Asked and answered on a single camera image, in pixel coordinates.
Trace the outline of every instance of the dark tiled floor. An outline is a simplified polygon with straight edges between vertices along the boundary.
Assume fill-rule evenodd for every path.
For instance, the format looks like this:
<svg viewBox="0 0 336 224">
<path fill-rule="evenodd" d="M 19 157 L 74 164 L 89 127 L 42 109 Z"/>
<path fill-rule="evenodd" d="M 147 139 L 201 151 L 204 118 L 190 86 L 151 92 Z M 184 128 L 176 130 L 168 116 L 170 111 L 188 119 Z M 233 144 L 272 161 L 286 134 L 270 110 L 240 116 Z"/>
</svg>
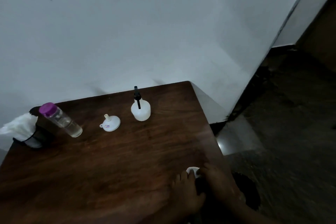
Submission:
<svg viewBox="0 0 336 224">
<path fill-rule="evenodd" d="M 264 150 L 227 158 L 256 182 L 260 212 L 283 223 L 336 221 L 336 74 L 293 53 L 243 115 Z"/>
</svg>

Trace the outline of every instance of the wood grain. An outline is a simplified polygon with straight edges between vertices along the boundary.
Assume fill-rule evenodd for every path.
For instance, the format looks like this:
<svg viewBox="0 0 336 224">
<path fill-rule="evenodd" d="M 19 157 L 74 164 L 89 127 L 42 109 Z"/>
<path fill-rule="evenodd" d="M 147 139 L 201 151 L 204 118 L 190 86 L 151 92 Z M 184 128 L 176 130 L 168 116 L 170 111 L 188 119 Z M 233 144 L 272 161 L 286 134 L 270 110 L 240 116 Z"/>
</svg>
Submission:
<svg viewBox="0 0 336 224">
<path fill-rule="evenodd" d="M 164 205 L 176 173 L 212 162 L 221 150 L 190 82 L 140 89 L 152 114 L 137 121 L 133 91 L 58 103 L 83 128 L 56 129 L 49 148 L 11 148 L 0 168 L 2 223 L 137 223 Z M 105 132 L 104 114 L 120 117 Z"/>
</svg>

